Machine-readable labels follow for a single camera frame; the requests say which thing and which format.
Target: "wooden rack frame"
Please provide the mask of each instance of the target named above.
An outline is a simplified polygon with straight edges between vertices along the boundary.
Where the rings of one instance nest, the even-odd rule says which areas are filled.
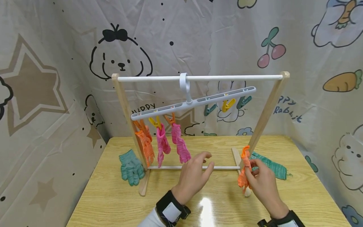
[[[265,129],[267,122],[270,118],[270,116],[272,115],[272,112],[277,104],[277,101],[288,81],[288,79],[290,78],[290,73],[289,72],[281,72],[281,75],[243,75],[243,76],[188,76],[189,80],[193,80],[193,81],[204,81],[204,80],[208,80],[208,81],[213,81],[213,80],[276,80],[275,84],[271,90],[271,93],[266,101],[265,107],[262,110],[262,113],[260,115],[260,118],[257,122],[257,125],[254,129],[253,135],[248,143],[248,145],[250,146],[249,150],[250,152],[252,152],[255,147],[256,144],[258,142],[258,140],[260,139],[263,130]],[[146,195],[146,188],[147,188],[147,183],[148,183],[148,179],[149,179],[149,175],[150,175],[150,171],[151,169],[156,169],[153,168],[152,166],[150,166],[149,168],[146,165],[146,158],[144,156],[143,153],[143,148],[142,148],[142,144],[140,139],[135,135],[135,133],[138,131],[136,126],[132,123],[131,120],[131,109],[130,109],[130,105],[129,102],[127,100],[127,96],[126,96],[126,92],[124,89],[124,82],[137,82],[137,81],[171,81],[171,80],[179,80],[179,77],[175,76],[175,77],[159,77],[159,76],[155,76],[155,77],[120,77],[118,73],[114,73],[112,74],[112,82],[114,84],[115,90],[117,92],[117,96],[118,99],[120,101],[120,105],[122,107],[123,113],[125,115],[126,118],[126,122],[131,130],[131,136],[135,142],[136,145],[136,149],[137,149],[137,153],[139,154],[140,157],[140,161],[144,167],[145,170],[145,176],[143,179],[140,180],[139,183],[139,194],[141,196],[145,196]],[[230,170],[236,170],[240,173],[240,169],[242,169],[244,167],[243,162],[241,161],[241,157],[240,154],[238,152],[238,150],[236,148],[232,148],[232,154],[234,157],[234,160],[236,162],[236,167],[226,167],[226,168],[222,168],[222,167],[218,167],[216,169],[230,169]],[[177,169],[179,168],[178,166],[175,166],[174,168],[163,168],[163,169]]]

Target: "cherry drawing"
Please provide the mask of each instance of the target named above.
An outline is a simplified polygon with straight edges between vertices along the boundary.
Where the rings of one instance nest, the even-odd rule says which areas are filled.
[[[267,46],[266,54],[262,55],[257,61],[257,66],[262,69],[267,67],[270,63],[270,55],[269,55],[270,46],[272,47],[271,58],[273,60],[282,57],[286,53],[286,47],[284,45],[274,44],[272,42],[272,39],[277,35],[278,31],[279,31],[278,27],[274,27],[273,29],[271,29],[269,36],[265,38],[261,43],[262,47]]]

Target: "black bow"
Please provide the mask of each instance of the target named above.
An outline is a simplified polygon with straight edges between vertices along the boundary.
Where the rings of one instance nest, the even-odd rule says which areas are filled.
[[[112,23],[111,26],[114,30],[103,30],[103,38],[98,43],[101,43],[103,40],[105,40],[106,42],[112,42],[115,40],[126,41],[128,39],[127,31],[125,29],[117,30],[119,25],[115,27]]]

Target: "yellow clothespin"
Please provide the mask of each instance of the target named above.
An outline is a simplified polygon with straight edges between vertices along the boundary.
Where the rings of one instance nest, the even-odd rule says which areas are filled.
[[[227,110],[229,110],[235,102],[236,102],[236,100],[234,98],[231,101],[229,101],[228,104],[227,104],[227,100],[224,100],[223,106],[222,106],[222,112],[223,113],[227,112]]]
[[[149,121],[152,125],[154,125],[154,127],[159,128],[161,130],[161,122],[159,116],[156,116],[156,122],[152,117],[149,117]]]

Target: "wooden table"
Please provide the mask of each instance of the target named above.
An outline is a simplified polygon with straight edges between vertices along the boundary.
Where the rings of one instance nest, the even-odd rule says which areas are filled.
[[[194,156],[208,150],[216,166],[233,166],[231,147],[238,150],[248,144],[249,136],[184,137]],[[163,165],[180,164],[171,138],[172,152],[165,155]],[[157,145],[153,140],[157,165]],[[67,227],[73,226],[137,226],[156,202],[179,179],[179,170],[151,170],[145,197],[138,186],[131,187],[121,179],[118,156],[129,149],[136,150],[131,137],[112,138],[108,142]],[[320,180],[290,138],[262,136],[255,151],[284,165],[286,181],[277,179],[282,200],[298,214],[305,226],[350,226]],[[189,201],[192,214],[180,220],[178,226],[257,226],[269,220],[269,214],[255,195],[245,198],[237,185],[237,171],[215,170],[204,188]]]

